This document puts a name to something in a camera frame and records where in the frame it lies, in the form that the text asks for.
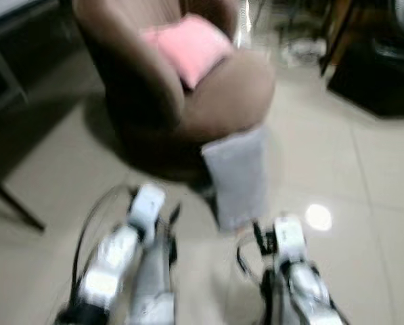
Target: pink cushion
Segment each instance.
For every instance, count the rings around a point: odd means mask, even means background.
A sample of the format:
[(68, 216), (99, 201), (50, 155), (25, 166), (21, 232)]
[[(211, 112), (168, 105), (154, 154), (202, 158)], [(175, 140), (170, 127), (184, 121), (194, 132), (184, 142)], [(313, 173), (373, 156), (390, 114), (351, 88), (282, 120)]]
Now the pink cushion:
[(176, 24), (145, 30), (142, 37), (158, 47), (190, 89), (233, 51), (230, 40), (216, 26), (192, 14)]

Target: chair seat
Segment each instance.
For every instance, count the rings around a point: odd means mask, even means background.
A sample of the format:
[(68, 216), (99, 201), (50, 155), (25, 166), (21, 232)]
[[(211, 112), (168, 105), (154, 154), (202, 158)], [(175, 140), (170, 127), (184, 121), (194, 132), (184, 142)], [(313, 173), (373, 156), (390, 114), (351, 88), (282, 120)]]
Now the chair seat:
[(237, 50), (187, 94), (177, 135), (207, 143), (260, 124), (270, 108), (274, 85), (273, 67), (263, 55)]

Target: floor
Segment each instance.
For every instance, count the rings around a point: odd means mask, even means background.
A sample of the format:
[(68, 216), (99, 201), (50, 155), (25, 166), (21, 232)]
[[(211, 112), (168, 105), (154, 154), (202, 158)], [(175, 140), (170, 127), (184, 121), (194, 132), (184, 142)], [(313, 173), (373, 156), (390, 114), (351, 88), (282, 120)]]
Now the floor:
[[(251, 46), (277, 66), (278, 83), (267, 118), (270, 210), (262, 223), (283, 210), (303, 216), (311, 204), (327, 207), (330, 231), (303, 224), (334, 300), (351, 324), (404, 325), (404, 121), (379, 121), (328, 93), (316, 68), (276, 64), (275, 37), (263, 21)], [(166, 190), (165, 215), (183, 204), (173, 272), (178, 324), (252, 324), (263, 302), (236, 265), (239, 236), (218, 233), (209, 207), (186, 186), (116, 156), (102, 91), (80, 49), (30, 89), (29, 107), (0, 118), (0, 176), (47, 224), (40, 235), (0, 201), (0, 325), (52, 323), (67, 299), (74, 245), (93, 202), (114, 184), (147, 181)], [(103, 207), (83, 256), (127, 204), (119, 196)], [(256, 248), (246, 254), (261, 273)]]

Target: white fabric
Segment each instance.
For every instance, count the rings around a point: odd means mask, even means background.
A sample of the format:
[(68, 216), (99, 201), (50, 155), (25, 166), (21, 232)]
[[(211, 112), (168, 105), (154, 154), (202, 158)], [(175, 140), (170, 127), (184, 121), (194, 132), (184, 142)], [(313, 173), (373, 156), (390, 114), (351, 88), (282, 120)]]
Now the white fabric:
[(265, 214), (265, 130), (237, 133), (202, 148), (217, 191), (218, 222), (223, 231), (236, 230)]

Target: brown armchair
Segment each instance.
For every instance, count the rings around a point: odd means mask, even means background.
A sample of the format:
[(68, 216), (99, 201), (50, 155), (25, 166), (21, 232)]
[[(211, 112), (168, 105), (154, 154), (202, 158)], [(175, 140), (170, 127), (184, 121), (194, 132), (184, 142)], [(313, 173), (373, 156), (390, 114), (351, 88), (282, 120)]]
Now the brown armchair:
[(142, 28), (200, 14), (233, 38), (237, 0), (74, 0), (74, 15), (106, 86), (108, 112), (129, 160), (161, 176), (195, 181), (207, 175), (200, 148), (263, 122), (274, 89), (273, 68), (239, 49), (194, 91), (139, 38)]

